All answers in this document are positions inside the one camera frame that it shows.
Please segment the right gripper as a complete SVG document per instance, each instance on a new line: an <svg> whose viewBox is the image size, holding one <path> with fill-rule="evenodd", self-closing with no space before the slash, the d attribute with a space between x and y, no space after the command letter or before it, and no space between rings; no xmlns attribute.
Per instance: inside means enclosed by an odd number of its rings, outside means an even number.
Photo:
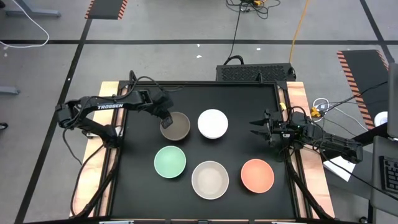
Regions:
<svg viewBox="0 0 398 224"><path fill-rule="evenodd" d="M251 130L251 132L258 136L261 136L262 138L266 138L268 144L271 147L274 147L276 145L279 145L281 147L290 146L292 132L289 131L287 123L283 120L274 118L274 114L271 113L269 109L265 109L264 119L250 121L249 123L256 126L266 127L266 131Z"/></svg>

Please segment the white paper sheet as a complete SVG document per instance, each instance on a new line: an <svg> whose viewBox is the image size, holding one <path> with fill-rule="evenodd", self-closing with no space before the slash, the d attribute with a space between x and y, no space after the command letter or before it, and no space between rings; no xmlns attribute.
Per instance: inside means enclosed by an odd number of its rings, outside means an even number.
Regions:
<svg viewBox="0 0 398 224"><path fill-rule="evenodd" d="M353 164L352 162L345 160L341 156L338 156L325 161L323 163L323 166L341 179L348 182L356 164Z"/></svg>

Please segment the black keyboard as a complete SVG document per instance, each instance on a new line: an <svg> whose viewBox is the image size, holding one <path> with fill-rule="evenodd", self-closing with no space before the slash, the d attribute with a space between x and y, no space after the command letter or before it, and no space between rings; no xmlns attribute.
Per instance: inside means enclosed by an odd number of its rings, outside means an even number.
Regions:
<svg viewBox="0 0 398 224"><path fill-rule="evenodd" d="M380 156L381 185L385 191L398 194L398 159Z"/></svg>

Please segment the large beige bowl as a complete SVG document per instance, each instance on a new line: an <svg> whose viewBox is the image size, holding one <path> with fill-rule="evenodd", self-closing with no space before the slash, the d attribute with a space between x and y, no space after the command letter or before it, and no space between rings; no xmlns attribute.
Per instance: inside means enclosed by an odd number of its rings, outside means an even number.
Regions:
<svg viewBox="0 0 398 224"><path fill-rule="evenodd" d="M227 170L216 161L204 161L194 168L191 177L195 193L206 200L222 197L229 187Z"/></svg>

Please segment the hazard-striped black floor mat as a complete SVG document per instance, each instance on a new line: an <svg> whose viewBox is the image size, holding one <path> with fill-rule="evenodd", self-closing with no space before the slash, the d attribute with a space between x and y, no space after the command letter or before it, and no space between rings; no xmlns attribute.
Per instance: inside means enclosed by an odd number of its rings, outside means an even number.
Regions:
<svg viewBox="0 0 398 224"><path fill-rule="evenodd" d="M91 0L85 19L121 20L129 0Z"/></svg>
<svg viewBox="0 0 398 224"><path fill-rule="evenodd" d="M377 114L388 110L388 65L378 50L337 52L348 85L366 129L375 128Z"/></svg>

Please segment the orange ridged bowl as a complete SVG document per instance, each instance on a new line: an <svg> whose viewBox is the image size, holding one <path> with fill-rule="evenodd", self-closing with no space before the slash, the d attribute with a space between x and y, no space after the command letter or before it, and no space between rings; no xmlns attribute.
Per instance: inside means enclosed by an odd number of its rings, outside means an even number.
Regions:
<svg viewBox="0 0 398 224"><path fill-rule="evenodd" d="M251 192L262 194L271 189L274 184L272 167L261 159L251 159L241 168L241 180Z"/></svg>

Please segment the black perforated computer tower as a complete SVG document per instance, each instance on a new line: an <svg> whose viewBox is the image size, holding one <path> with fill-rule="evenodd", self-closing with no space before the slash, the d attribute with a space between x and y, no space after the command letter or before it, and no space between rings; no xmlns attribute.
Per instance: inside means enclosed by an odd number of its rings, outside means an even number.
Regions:
<svg viewBox="0 0 398 224"><path fill-rule="evenodd" d="M218 65L216 67L216 81L225 82L254 82L257 74L261 73L264 82L296 81L294 68L290 63L263 63L245 65Z"/></svg>

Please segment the grey desk foot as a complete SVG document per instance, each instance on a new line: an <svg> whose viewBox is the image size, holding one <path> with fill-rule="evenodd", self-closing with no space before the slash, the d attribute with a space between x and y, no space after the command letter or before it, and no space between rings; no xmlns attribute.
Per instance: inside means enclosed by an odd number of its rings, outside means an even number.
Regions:
<svg viewBox="0 0 398 224"><path fill-rule="evenodd" d="M30 17L61 17L61 13L56 10L47 9L34 9L27 4L26 0L13 0L19 10L6 9L5 13L7 16L24 16L28 15Z"/></svg>
<svg viewBox="0 0 398 224"><path fill-rule="evenodd" d="M14 86L0 86L0 93L18 95L21 91Z"/></svg>

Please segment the white ridged bowl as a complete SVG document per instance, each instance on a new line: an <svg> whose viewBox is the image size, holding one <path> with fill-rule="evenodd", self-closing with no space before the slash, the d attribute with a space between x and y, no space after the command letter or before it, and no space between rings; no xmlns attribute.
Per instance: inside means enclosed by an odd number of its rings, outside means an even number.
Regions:
<svg viewBox="0 0 398 224"><path fill-rule="evenodd" d="M228 118L220 110L208 109L198 117L198 129L208 139L218 139L228 130Z"/></svg>

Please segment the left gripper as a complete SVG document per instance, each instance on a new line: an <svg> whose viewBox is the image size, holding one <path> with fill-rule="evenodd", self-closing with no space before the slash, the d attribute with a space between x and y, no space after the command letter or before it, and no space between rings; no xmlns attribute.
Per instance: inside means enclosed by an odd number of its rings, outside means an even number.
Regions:
<svg viewBox="0 0 398 224"><path fill-rule="evenodd" d="M170 116L169 108L174 103L167 92L158 91L157 93L151 94L151 100L153 104L148 107L148 112L161 119L161 126L167 129L173 124L173 119Z"/></svg>

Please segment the grey monitor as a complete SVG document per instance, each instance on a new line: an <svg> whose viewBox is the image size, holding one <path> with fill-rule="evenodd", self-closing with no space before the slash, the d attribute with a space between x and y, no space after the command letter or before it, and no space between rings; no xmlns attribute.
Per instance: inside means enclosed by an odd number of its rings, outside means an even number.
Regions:
<svg viewBox="0 0 398 224"><path fill-rule="evenodd" d="M398 138L398 63L389 64L389 101L387 114L387 132Z"/></svg>

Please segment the brown ridged bowl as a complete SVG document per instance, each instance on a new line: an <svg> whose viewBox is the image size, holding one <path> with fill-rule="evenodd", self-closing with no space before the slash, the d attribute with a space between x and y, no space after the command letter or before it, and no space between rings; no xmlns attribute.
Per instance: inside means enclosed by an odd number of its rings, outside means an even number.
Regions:
<svg viewBox="0 0 398 224"><path fill-rule="evenodd" d="M170 115L173 123L168 128L164 128L160 124L160 132L168 140L182 140L190 131L190 120L184 113L181 112L171 112Z"/></svg>

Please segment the white round cup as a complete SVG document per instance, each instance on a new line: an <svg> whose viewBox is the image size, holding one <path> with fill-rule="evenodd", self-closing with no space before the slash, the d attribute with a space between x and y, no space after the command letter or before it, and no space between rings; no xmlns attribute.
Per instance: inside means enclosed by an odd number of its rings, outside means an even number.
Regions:
<svg viewBox="0 0 398 224"><path fill-rule="evenodd" d="M388 112L387 111L382 111L380 113L378 113L375 117L374 117L374 125L375 127L378 127L384 123L387 123L387 119L388 119Z"/></svg>

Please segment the green ridged bowl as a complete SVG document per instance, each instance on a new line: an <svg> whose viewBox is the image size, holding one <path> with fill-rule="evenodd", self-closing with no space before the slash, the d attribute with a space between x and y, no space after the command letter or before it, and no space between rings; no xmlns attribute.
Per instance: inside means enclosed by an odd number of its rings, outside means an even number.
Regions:
<svg viewBox="0 0 398 224"><path fill-rule="evenodd" d="M166 179L178 177L185 169L185 153L177 146L165 146L154 157L156 173Z"/></svg>

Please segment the grey desk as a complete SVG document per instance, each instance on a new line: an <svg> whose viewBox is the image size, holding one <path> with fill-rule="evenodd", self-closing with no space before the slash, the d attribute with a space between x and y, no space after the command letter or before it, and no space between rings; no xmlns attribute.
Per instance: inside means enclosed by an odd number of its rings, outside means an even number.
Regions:
<svg viewBox="0 0 398 224"><path fill-rule="evenodd" d="M398 194L385 191L381 185L379 157L398 159L398 142L376 136L373 141L373 168L371 204L373 207L398 217Z"/></svg>

